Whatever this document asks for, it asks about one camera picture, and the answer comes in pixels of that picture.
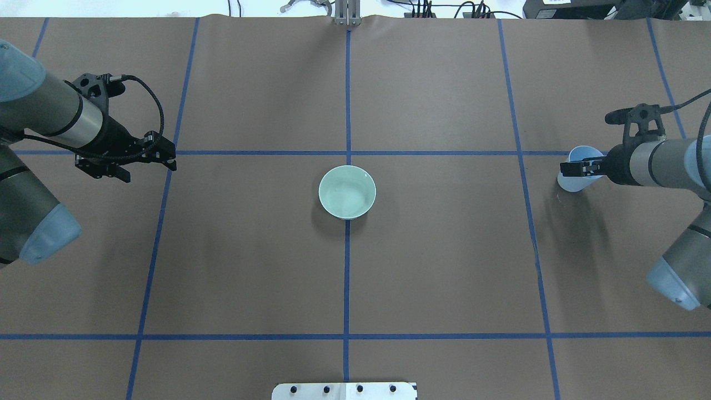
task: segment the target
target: bowl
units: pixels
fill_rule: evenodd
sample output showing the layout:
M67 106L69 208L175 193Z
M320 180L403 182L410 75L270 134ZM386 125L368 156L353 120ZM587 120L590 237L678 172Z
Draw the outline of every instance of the bowl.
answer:
M362 168L341 165L321 179L319 200L331 215L346 221L356 219L375 203L375 181Z

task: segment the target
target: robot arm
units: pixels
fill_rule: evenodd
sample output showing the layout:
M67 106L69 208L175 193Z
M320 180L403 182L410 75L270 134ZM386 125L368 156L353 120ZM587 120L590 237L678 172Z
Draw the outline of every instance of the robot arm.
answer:
M696 140L667 140L661 115L708 93L711 90L674 107L640 104L610 112L605 122L624 125L622 144L612 148L607 156L560 165L566 177L607 175L621 185L688 189L704 201L699 216L647 275L647 282L655 290L686 310L700 305L711 307L711 185L707 178L711 177L711 143L703 142L711 105ZM655 122L656 129L650 129L651 122ZM633 124L638 132L631 136Z
M155 100L161 118L158 132L142 139L109 116L109 98L134 80ZM30 129L42 136L26 135ZM69 244L81 228L69 211L7 147L22 139L37 140L75 153L75 166L96 179L130 182L121 166L160 162L176 170L175 145L163 137L164 115L158 98L132 75L83 74L61 81L0 39L0 266L20 258L37 264Z

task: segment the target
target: cable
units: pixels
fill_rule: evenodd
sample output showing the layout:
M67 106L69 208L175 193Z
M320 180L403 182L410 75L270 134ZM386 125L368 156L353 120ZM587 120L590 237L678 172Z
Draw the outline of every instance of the cable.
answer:
M23 133L22 138L35 140L37 142L52 144L52 145L59 147L61 149L69 150L69 151L75 153L76 155L79 155L84 158L105 159L107 161L124 161L127 159L134 159L136 157L140 157L143 154L150 152L153 148L155 148L156 145L158 145L158 141L163 137L163 131L164 131L165 125L166 125L165 115L163 114L163 106L161 105L161 102L158 100L158 97L156 96L156 94L153 93L153 90L151 90L151 88L149 88L148 85L146 85L146 83L143 80L141 80L140 78L137 78L133 75L121 75L120 81L123 81L123 80L133 80L134 82L138 82L141 86L143 86L143 88L146 89L148 94L151 95L151 97L153 98L153 101L156 102L156 106L158 106L158 113L160 114L160 117L161 117L161 127L158 130L158 134L153 138L153 143L151 143L148 147L141 150L140 152L137 152L136 154L131 154L128 156L107 156L104 154L86 152L86 151L78 149L76 147L67 146L66 144L55 142L54 140L50 140L45 137L25 135Z
M696 95L696 96L690 98L689 100L686 100L685 102L683 102L683 103L681 103L681 104L677 104L677 105L673 106L669 111L679 110L681 107L686 107L687 105L689 105L689 104L695 102L696 100L699 100L700 98L706 96L706 95L709 94L709 93L711 93L711 89L706 90L705 92L701 92L701 93L699 93L698 95Z
M472 18L481 18L482 13L486 13L488 11L491 11L491 8L484 4L484 0L481 0L481 3L476 7L476 11L472 13L471 17Z
M393 4L402 4L403 6L410 5L410 3L403 3L402 1L398 0L385 0L388 3L393 3ZM459 4L432 4L433 7L459 7Z
M454 13L454 18L459 15L459 12L461 11L461 8L464 7L467 3L471 4L471 12L474 13L475 10L474 8L476 7L476 4L474 4L473 1L465 1L462 4L459 4L459 8L456 10L456 13Z
M664 11L662 11L662 14L657 14L657 18L663 19L664 16L669 12L669 6L671 6L672 1L668 0L666 6L664 6Z
M508 11L489 11L488 13L485 13L484 16L482 16L482 18L488 18L488 16L490 16L491 14L508 14L508 15L513 15L514 17L516 17L518 19L523 19L522 17L520 17L514 13L510 13Z
M704 140L704 134L706 133L706 123L711 115L711 102L709 102L708 107L706 107L706 112L704 112L704 117L701 119L701 126L699 126L699 135L696 137L696 167L699 170L699 177L701 177L701 182L704 184L706 191L711 192L711 181L706 175L706 169L704 169L704 157L701 154L702 144Z

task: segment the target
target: blue tape line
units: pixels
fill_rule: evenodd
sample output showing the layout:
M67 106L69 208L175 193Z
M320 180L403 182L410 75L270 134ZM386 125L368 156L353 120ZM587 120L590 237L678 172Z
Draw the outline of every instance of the blue tape line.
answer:
M137 335L75 333L6 333L0 340L135 340Z
M133 397L133 387L136 382L136 371L138 370L138 358L141 354L141 339L136 340L134 346L134 356L131 360L131 374L129 374L129 384L126 389L126 400L131 400Z
M609 339L615 337L711 337L711 331L699 332L573 332L552 333L553 339Z
M237 155L237 156L343 156L346 152L308 150L178 150L178 155Z
M198 28L200 26L200 19L195 19L195 26L193 27L193 38L190 44L190 53L188 55L188 65L186 66L185 78L183 79L183 92L181 93L180 108L178 109L178 119L176 121L176 131L173 136L173 142L178 145L178 139L180 138L180 128L183 119L183 109L185 107L185 98L188 94L188 84L190 83L190 71L193 64L193 54L195 53L195 43L198 37ZM166 183L163 187L163 199L161 200L161 210L158 214L158 226L156 228L156 237L153 242L153 252L151 254L151 264L148 269L148 278L146 279L146 291L144 292L143 305L141 307L141 318L139 320L138 326L138 338L136 339L136 347L134 348L134 358L131 365L131 374L129 375L129 383L126 390L126 400L131 400L133 396L134 382L136 381L136 372L138 371L138 360L141 354L141 341L143 337L144 328L146 327L146 315L148 314L148 304L151 299L151 287L153 285L153 277L156 270L156 259L158 258L158 247L161 242L161 234L163 231L163 221L166 215L166 205L168 203L168 192L171 186L171 179L173 172L169 171L166 173Z
M188 67L185 71L185 79L183 79L183 92L180 96L180 108L178 109L178 122L176 122L176 134L173 137L173 143L178 146L178 139L180 138L180 127L183 123L183 109L185 107L185 99L188 94L188 85L190 84L190 71L193 68L193 55L195 54L195 42L198 40L198 28L200 27L200 19L195 19L195 25L193 26L193 40L190 43L190 53L188 54Z
M353 333L352 340L545 339L545 333Z
M35 49L32 50L32 57L37 58L37 53L40 51L40 46L42 46L42 39L44 39L44 34L47 31L47 25L49 24L49 18L45 18L44 23L42 23L42 29L40 30L40 36L37 37L37 43L35 43Z
M28 155L58 155L72 154L68 150L15 150L16 154ZM567 156L569 152L562 150L532 150L523 151L525 156ZM233 155L233 156L344 156L348 152L331 150L176 150L177 155ZM354 150L354 156L518 156L518 152L509 150Z
M346 221L346 239L344 246L345 268L343 269L343 381L349 380L348 356L351 334L351 222Z
M512 151L399 151L399 150L382 150L382 151L354 151L353 155L358 156L515 156L517 153Z
M546 339L610 339L647 337L711 337L711 331L662 331L662 332L552 332L545 333L304 333L304 334L168 334L142 335L141 340L233 340L233 341L278 341L278 340L526 340ZM64 334L64 333L6 333L0 340L136 340L138 335L123 334Z
M533 212L531 211L530 197L528 195L528 183L526 181L526 170L523 164L523 151L521 150L521 140L518 134L518 121L516 119L516 107L513 102L513 89L511 87L511 76L508 70L508 59L506 57L506 40L503 36L501 20L496 20L498 24L498 37L501 42L501 57L503 61L503 72L506 76L506 90L508 91L508 106L511 112L511 122L513 123L513 135L516 140L516 151L518 152L518 168L521 173L521 186L523 187L523 199L526 204L526 216L528 217L528 233L533 244L535 256L535 269L538 275L538 297L540 298L540 308L543 316L543 326L546 334L546 344L548 347L548 361L550 362L550 375L553 383L553 394L556 400L560 400L560 388L558 386L558 373L555 366L555 353L553 352L553 341L550 337L550 323L548 322L548 307L545 301L545 289L543 287L543 274L540 269L540 258L538 256L538 242L535 236L535 226L533 224Z
M664 83L664 89L667 92L667 97L669 98L669 103L671 105L676 105L674 102L674 96L671 94L671 88L669 87L669 82L666 79L666 74L664 73L664 66L662 65L662 58L659 56L659 48L657 47L657 39L654 37L654 30L652 29L652 20L647 17L647 30L649 31L649 38L652 40L652 48L654 49L654 56L657 58L657 66L659 67L659 75L662 77L662 83ZM684 132L684 127L681 125L681 118L679 117L679 112L674 110L674 118L676 119L676 125L679 126L679 133L681 133L682 139L686 139L686 133Z
M346 164L351 165L351 30L346 31Z
M351 30L346 30L346 164L351 165ZM343 381L350 380L348 356L350 353L349 334L351 330L351 222L346 221L343 240Z
M143 335L143 340L235 340L235 341L273 341L273 340L341 340L343 335L334 334L265 334L265 335L230 335L230 334L206 334L206 335Z

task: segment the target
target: blue plastic cup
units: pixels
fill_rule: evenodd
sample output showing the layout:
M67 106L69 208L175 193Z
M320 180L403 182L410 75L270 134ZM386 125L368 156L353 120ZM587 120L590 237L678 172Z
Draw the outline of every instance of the blue plastic cup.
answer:
M578 146L570 150L567 162L580 161L590 157L602 157L602 152L591 146ZM592 182L601 177L602 175L596 175L594 177L564 177L563 174L558 172L558 185L565 191L575 193L576 191L581 191L590 186Z

